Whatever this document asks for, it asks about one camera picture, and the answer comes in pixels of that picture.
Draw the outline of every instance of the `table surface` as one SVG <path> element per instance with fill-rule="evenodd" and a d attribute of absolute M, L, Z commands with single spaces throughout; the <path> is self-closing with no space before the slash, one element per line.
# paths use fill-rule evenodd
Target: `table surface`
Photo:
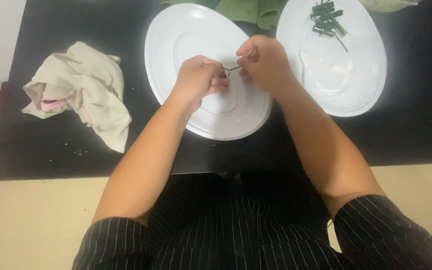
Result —
<path fill-rule="evenodd" d="M 30 99 L 22 86 L 53 52 L 82 41 L 121 58 L 124 104 L 132 117 L 126 149 L 159 108 L 148 83 L 144 44 L 156 0 L 27 0 L 0 108 L 0 180 L 109 176 L 122 154 L 109 149 L 66 111 L 41 120 L 21 113 Z M 333 120 L 371 166 L 432 163 L 432 0 L 393 13 L 370 14 L 386 49 L 384 90 L 367 113 Z M 258 28 L 238 23 L 249 35 Z M 172 173 L 242 172 L 290 168 L 297 153 L 275 103 L 267 122 L 235 141 L 184 132 Z"/>

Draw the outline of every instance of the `black shirt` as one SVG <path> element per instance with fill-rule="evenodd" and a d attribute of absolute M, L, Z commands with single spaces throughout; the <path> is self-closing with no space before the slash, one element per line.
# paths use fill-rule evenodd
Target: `black shirt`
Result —
<path fill-rule="evenodd" d="M 339 253 L 329 245 L 327 209 L 307 183 L 272 178 L 225 189 L 217 178 L 169 181 L 148 227 L 120 217 L 95 222 L 73 269 L 432 269 L 432 236 L 384 196 L 338 211 Z"/>

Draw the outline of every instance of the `beige cloth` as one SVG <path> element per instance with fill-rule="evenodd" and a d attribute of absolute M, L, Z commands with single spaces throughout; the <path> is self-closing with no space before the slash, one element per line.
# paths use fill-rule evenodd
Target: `beige cloth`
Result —
<path fill-rule="evenodd" d="M 32 102 L 22 112 L 46 119 L 74 110 L 109 148 L 124 153 L 131 116 L 123 104 L 119 62 L 79 41 L 67 53 L 51 54 L 23 87 Z"/>

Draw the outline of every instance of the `person's left hand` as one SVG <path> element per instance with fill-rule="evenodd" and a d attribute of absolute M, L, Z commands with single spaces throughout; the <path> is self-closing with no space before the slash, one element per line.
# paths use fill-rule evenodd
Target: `person's left hand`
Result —
<path fill-rule="evenodd" d="M 204 97 L 228 89 L 230 80 L 219 77 L 223 72 L 221 63 L 203 55 L 187 59 L 179 69 L 176 84 L 166 102 L 187 106 L 194 113 Z"/>

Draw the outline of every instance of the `person's right hand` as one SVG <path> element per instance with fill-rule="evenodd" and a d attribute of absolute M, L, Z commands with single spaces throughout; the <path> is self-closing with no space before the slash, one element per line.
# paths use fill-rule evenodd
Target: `person's right hand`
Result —
<path fill-rule="evenodd" d="M 236 52 L 242 56 L 237 64 L 239 75 L 245 82 L 253 81 L 273 97 L 282 90 L 283 84 L 297 82 L 291 70 L 284 47 L 275 38 L 253 35 Z"/>

